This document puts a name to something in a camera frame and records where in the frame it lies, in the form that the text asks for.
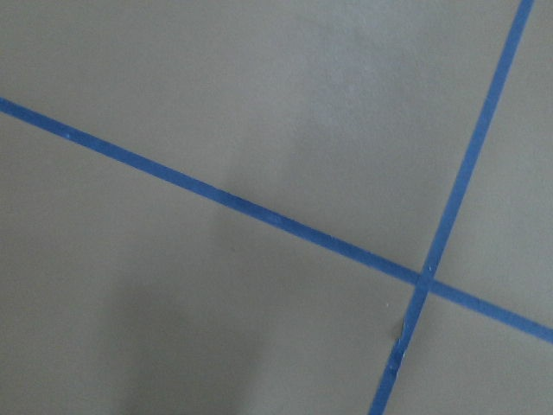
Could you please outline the long blue tape strip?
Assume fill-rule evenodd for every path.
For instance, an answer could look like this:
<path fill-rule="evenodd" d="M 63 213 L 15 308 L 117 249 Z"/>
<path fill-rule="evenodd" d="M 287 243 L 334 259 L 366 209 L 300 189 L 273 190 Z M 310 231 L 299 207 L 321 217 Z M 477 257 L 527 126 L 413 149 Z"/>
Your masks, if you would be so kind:
<path fill-rule="evenodd" d="M 208 200 L 217 202 L 226 208 L 260 220 L 267 225 L 290 233 L 300 239 L 305 239 L 329 251 L 338 253 L 343 257 L 381 271 L 407 284 L 414 285 L 418 282 L 420 274 L 405 266 L 304 225 L 301 222 L 266 207 L 247 201 L 222 189 L 215 188 L 214 186 L 199 181 L 180 171 L 171 169 L 147 157 L 140 156 L 132 151 L 78 130 L 68 124 L 61 123 L 60 121 L 47 117 L 39 112 L 35 112 L 22 105 L 18 105 L 5 98 L 1 99 L 1 112 L 26 124 L 33 125 L 34 127 L 64 138 L 67 141 L 86 147 L 89 150 L 128 165 L 133 169 L 140 170 L 147 175 L 154 176 L 157 179 L 171 183 L 179 188 L 207 198 Z M 435 282 L 430 286 L 429 292 L 497 322 L 502 322 L 511 328 L 518 329 L 527 335 L 534 336 L 548 343 L 552 342 L 552 328 L 470 295 L 465 291 L 458 290 L 447 284 Z"/>

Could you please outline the crossing blue tape strip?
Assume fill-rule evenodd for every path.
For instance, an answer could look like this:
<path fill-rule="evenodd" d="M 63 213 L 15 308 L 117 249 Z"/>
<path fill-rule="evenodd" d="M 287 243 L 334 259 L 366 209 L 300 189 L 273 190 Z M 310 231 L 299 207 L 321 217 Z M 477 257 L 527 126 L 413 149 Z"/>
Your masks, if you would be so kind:
<path fill-rule="evenodd" d="M 447 204 L 442 212 L 438 228 L 435 231 L 435 236 L 430 245 L 423 268 L 417 277 L 412 296 L 406 308 L 401 334 L 390 351 L 380 382 L 378 383 L 378 388 L 368 410 L 370 415 L 385 413 L 389 403 L 392 391 L 396 385 L 397 377 L 404 362 L 404 357 L 410 347 L 430 289 L 435 282 L 435 275 L 441 263 L 442 255 L 444 254 L 448 239 L 454 228 L 474 168 L 478 162 L 481 149 L 492 124 L 533 4 L 532 1 L 520 2 L 515 16 L 513 17 L 474 131 L 454 180 L 454 185 L 448 197 Z"/>

